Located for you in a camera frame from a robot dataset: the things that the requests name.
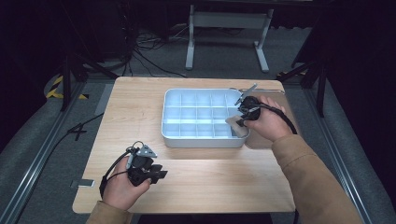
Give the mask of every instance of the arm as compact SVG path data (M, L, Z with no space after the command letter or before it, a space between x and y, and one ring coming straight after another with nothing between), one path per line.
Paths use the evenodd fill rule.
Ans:
M261 96L259 101L285 112L271 98ZM289 180L303 223L361 223L355 206L323 161L278 115L262 109L258 120L245 124L274 142L272 150Z
M126 171L128 158L123 158L114 168L114 174ZM128 209L149 189L150 179L135 187L127 174L115 175L108 180L103 200L97 202L87 223L130 223L132 214Z

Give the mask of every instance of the yellow and black warning tape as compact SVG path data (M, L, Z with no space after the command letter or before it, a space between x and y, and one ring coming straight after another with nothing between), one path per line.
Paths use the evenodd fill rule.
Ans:
M59 84L64 80L64 76L59 75L55 81L53 82L52 86L50 87L49 93L47 93L47 98L60 98L63 99L64 95L62 93L56 92L56 89L58 89ZM81 94L78 99L80 100L87 100L90 98L89 94Z

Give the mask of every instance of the person's left hand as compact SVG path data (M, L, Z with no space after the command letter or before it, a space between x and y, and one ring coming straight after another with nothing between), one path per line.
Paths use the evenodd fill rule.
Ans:
M126 171L127 161L128 157L123 158L119 164L116 165L111 176ZM147 179L139 186L135 187L128 179L128 173L116 175L107 182L103 194L103 202L126 211L149 189L150 183L151 180Z

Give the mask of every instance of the white desk frame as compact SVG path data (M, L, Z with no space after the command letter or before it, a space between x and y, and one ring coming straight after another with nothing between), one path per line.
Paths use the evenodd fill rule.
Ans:
M254 48L256 49L262 71L264 73L269 72L262 46L267 36L273 12L273 9L269 9L267 14L203 12L195 11L194 5L191 5L189 21L190 39L187 49L186 69L192 69L194 59L194 27L224 27L262 29L262 36L259 41L254 41Z

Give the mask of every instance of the brown sleeve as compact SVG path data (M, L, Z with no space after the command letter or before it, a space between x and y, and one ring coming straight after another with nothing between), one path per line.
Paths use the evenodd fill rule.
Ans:
M352 201L301 136L282 137L272 149L303 223L361 223Z
M110 205L107 205L103 202L97 202L96 206L93 208L90 217L87 220L87 223L126 223L127 220L131 217L131 214L128 211L124 211Z

